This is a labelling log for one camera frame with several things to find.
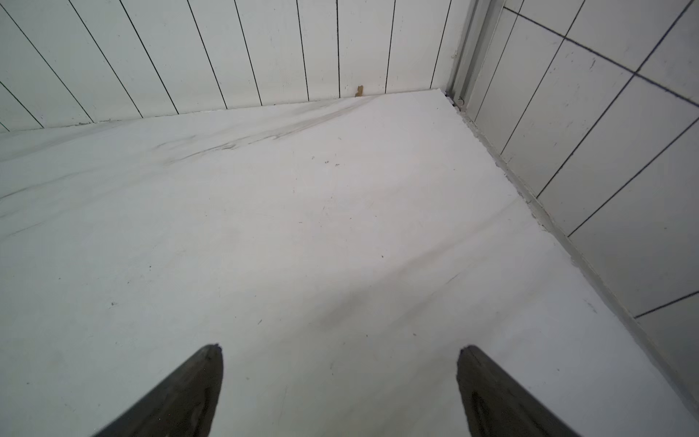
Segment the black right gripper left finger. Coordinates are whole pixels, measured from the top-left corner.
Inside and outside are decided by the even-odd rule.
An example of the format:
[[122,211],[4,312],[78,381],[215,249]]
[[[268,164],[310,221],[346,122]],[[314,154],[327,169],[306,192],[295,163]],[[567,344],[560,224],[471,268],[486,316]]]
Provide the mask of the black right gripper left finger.
[[208,436],[224,376],[223,351],[208,344],[98,436]]

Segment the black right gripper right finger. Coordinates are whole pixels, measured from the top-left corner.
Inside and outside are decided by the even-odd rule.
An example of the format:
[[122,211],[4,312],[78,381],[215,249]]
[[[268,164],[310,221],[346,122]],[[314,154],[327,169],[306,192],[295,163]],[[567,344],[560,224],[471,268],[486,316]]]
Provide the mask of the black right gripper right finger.
[[576,436],[475,345],[460,350],[456,380],[472,436]]

